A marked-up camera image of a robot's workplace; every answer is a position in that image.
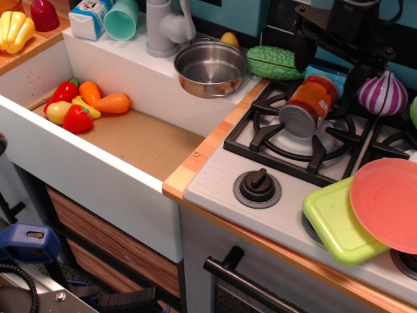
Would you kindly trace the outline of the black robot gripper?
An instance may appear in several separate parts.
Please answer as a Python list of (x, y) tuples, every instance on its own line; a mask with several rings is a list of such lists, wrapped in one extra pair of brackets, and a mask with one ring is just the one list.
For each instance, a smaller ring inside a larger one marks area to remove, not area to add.
[(346, 74), (342, 104), (372, 78), (380, 78), (396, 51), (382, 37), (381, 27), (396, 22), (379, 17), (380, 1), (334, 1), (330, 10), (298, 5), (294, 22), (294, 63), (303, 72), (322, 48), (352, 64), (340, 66)]

